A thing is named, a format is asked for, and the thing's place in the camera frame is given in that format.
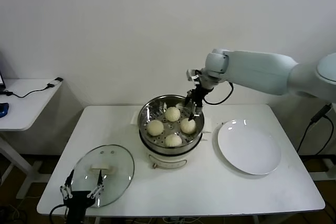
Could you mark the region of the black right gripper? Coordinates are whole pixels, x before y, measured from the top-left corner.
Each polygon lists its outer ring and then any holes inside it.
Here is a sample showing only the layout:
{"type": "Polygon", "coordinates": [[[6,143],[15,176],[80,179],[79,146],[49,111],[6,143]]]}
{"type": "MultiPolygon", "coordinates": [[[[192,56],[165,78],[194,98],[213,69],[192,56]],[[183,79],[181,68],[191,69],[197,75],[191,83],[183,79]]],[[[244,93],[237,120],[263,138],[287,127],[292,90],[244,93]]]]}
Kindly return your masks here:
{"type": "Polygon", "coordinates": [[[188,121],[198,119],[202,114],[203,99],[210,93],[209,89],[196,87],[187,91],[187,96],[184,100],[184,106],[190,108],[188,121]]]}

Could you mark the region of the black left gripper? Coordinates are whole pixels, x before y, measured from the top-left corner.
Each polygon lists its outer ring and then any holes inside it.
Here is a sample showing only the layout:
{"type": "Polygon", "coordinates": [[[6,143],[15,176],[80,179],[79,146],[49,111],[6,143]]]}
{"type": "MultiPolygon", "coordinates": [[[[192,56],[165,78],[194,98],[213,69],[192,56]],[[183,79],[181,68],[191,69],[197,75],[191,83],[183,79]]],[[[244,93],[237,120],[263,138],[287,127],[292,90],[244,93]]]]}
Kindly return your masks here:
{"type": "Polygon", "coordinates": [[[64,200],[64,205],[68,208],[65,223],[67,224],[81,224],[84,223],[86,210],[94,205],[94,199],[103,190],[103,175],[102,170],[99,171],[97,186],[90,191],[74,191],[72,193],[71,183],[74,170],[66,178],[65,183],[60,186],[60,192],[64,200]]]}

